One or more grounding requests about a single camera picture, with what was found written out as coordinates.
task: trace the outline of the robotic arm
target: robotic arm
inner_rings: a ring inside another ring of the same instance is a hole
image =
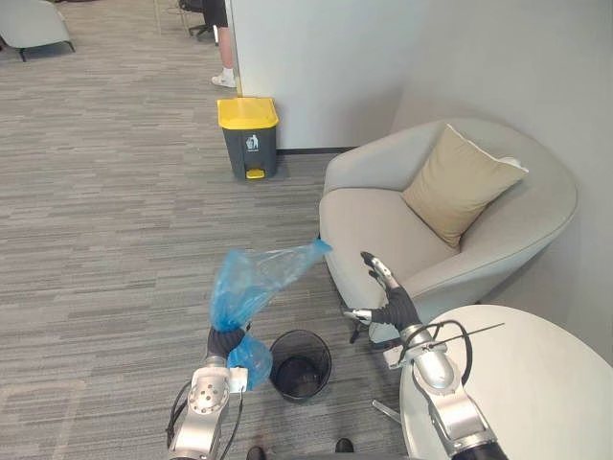
[[[364,323],[393,324],[399,330],[404,345],[387,351],[385,358],[390,368],[413,364],[415,385],[428,401],[432,423],[452,460],[508,460],[479,406],[464,390],[470,359],[461,375],[458,366],[446,355],[446,345],[436,340],[443,323],[422,325],[411,298],[391,270],[372,254],[364,252],[362,258],[371,268],[371,276],[385,288],[389,303],[378,310],[347,310],[345,314]],[[462,330],[470,356],[467,332],[459,323],[448,322]],[[217,460],[220,427],[228,412],[230,394],[240,393],[239,418],[242,393],[247,387],[246,369],[226,368],[228,355],[243,337],[243,330],[209,331],[204,365],[193,373],[192,381],[186,385],[190,387],[185,402],[187,414],[176,436],[173,436],[173,426],[178,414],[174,408],[170,416],[170,460]],[[237,428],[238,420],[219,460],[223,460]]]
[[[217,459],[220,428],[228,412],[230,394],[240,393],[242,406],[242,392],[247,387],[246,369],[226,367],[228,355],[243,337],[244,331],[241,329],[228,333],[220,333],[213,328],[209,330],[207,356],[204,366],[193,373],[186,404],[187,414],[170,443],[170,460]]]
[[[458,366],[445,354],[446,345],[435,339],[443,324],[423,326],[411,298],[391,270],[372,254],[363,252],[362,258],[371,268],[369,274],[385,289],[389,303],[379,310],[347,310],[345,314],[364,323],[388,323],[398,329],[404,345],[386,352],[386,360],[391,368],[414,363],[415,385],[428,401],[432,424],[452,460],[508,460],[479,406],[464,390],[470,359],[461,376]],[[465,329],[456,324],[471,353]]]

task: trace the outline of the white armchair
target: white armchair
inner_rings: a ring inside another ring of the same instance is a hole
[[[75,51],[63,17],[45,0],[0,0],[0,36],[24,62],[25,50],[34,46],[63,42]]]
[[[530,172],[493,201],[463,235],[459,248],[440,240],[400,193],[446,123],[497,157],[514,156]],[[578,193],[567,170],[533,139],[474,119],[415,126],[335,157],[326,171],[320,231],[333,250],[330,274],[350,309],[385,302],[360,251],[379,257],[413,297],[421,319],[481,300],[549,244],[575,214]],[[397,336],[372,325],[380,342]]]

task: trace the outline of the yellow lid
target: yellow lid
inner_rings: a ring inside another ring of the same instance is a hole
[[[262,129],[279,122],[270,98],[235,98],[217,101],[219,125],[226,129]]]

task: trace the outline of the wastebasket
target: wastebasket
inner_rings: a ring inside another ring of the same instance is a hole
[[[332,369],[328,345],[311,331],[290,331],[270,347],[270,381],[288,401],[303,403],[326,386]]]
[[[243,180],[273,176],[277,171],[279,117],[272,99],[221,99],[217,116],[234,175]]]

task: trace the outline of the blue plastic bag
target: blue plastic bag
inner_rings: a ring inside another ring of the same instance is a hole
[[[281,289],[300,278],[331,250],[321,240],[261,253],[231,250],[217,273],[211,295],[211,324],[220,332],[244,327]],[[249,334],[228,356],[228,367],[249,370],[247,389],[260,385],[272,367],[266,346]]]

